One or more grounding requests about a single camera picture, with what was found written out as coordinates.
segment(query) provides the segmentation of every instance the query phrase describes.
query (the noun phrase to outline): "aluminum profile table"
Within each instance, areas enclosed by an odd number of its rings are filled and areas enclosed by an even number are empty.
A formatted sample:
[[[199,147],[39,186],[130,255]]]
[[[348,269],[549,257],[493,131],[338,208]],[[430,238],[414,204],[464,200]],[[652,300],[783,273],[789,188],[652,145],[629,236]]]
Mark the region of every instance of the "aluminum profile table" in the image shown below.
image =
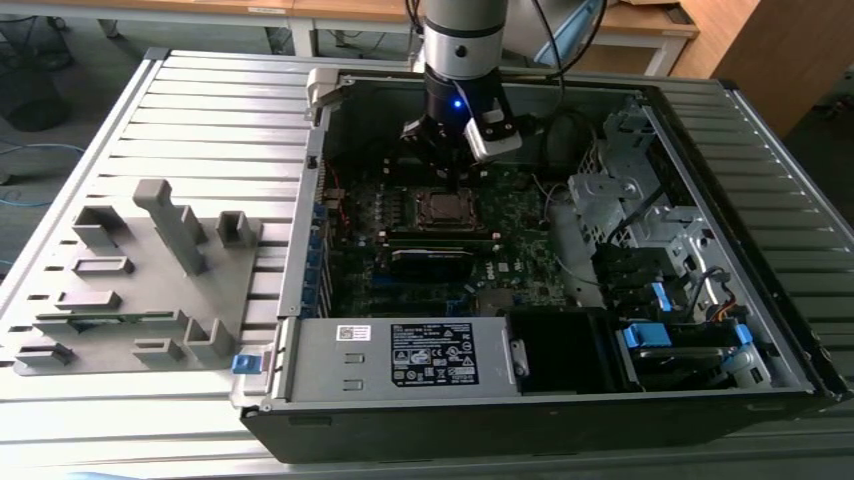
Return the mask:
[[[167,178],[206,212],[244,210],[265,222],[242,343],[273,340],[310,122],[310,70],[341,60],[150,52],[0,290],[0,465],[41,473],[129,477],[453,476],[516,471],[632,469],[675,477],[744,472],[775,460],[783,472],[851,465],[854,404],[797,422],[760,425],[709,445],[577,456],[414,463],[284,465],[244,428],[229,371],[19,377],[10,361],[35,333],[6,315],[30,271],[65,255],[81,205],[127,199],[139,178]],[[404,70],[392,62],[348,68]],[[584,75],[654,84],[667,93],[752,234],[847,378],[854,377],[852,230],[736,90],[713,81]],[[33,478],[35,473],[9,478]]]

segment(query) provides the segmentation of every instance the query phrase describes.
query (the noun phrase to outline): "blue tab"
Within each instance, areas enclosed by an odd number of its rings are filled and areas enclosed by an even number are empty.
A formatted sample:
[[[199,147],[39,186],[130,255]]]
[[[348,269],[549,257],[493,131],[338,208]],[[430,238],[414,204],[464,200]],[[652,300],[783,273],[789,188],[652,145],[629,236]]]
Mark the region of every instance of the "blue tab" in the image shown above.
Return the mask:
[[[753,343],[753,334],[751,333],[751,329],[748,325],[737,325],[736,326],[736,334],[739,335],[739,340],[743,342],[743,345],[748,345]]]
[[[673,305],[671,304],[671,299],[668,298],[668,292],[665,291],[665,285],[661,282],[653,283],[653,291],[656,292],[656,296],[658,297],[658,304],[663,307],[663,312],[673,311]]]
[[[671,334],[664,323],[633,323],[624,330],[624,338],[629,348],[671,347]]]
[[[236,355],[231,362],[231,373],[236,375],[260,375],[262,373],[261,355]]]

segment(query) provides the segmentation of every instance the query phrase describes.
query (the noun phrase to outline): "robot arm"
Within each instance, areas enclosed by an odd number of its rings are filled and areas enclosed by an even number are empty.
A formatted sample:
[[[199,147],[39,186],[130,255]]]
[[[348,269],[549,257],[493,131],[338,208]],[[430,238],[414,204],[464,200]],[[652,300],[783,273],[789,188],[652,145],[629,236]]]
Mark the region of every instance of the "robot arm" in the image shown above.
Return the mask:
[[[429,0],[426,13],[426,114],[484,161],[522,146],[498,72],[508,0]]]
[[[562,56],[584,43],[605,1],[544,1]],[[404,140],[452,188],[488,159],[518,149],[522,136],[536,130],[530,115],[514,116],[498,70],[505,47],[556,63],[544,53],[550,45],[544,29],[532,30],[540,25],[534,12],[530,0],[425,0],[426,110]]]

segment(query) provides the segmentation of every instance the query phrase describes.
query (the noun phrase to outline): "wooden desk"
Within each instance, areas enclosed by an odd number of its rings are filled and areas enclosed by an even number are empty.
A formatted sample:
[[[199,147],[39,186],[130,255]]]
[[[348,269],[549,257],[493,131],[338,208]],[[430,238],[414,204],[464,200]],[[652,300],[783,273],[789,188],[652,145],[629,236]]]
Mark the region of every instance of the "wooden desk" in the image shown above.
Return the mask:
[[[683,0],[704,30],[675,75],[736,81],[784,137],[854,61],[852,0]]]
[[[402,0],[296,0],[290,15],[300,56],[316,55],[317,30],[410,31]],[[667,76],[699,32],[697,26],[675,23],[661,7],[616,5],[578,68]]]
[[[318,30],[410,31],[404,0],[0,0],[0,13],[285,27],[304,57],[317,54]],[[697,34],[660,7],[617,5],[578,68],[668,75]]]

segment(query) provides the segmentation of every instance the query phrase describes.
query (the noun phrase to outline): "warning label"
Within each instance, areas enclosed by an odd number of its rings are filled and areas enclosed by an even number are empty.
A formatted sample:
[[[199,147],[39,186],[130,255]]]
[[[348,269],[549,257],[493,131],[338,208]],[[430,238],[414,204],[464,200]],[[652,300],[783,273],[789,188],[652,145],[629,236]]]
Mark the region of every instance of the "warning label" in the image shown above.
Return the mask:
[[[472,323],[393,325],[392,381],[398,387],[477,385]]]

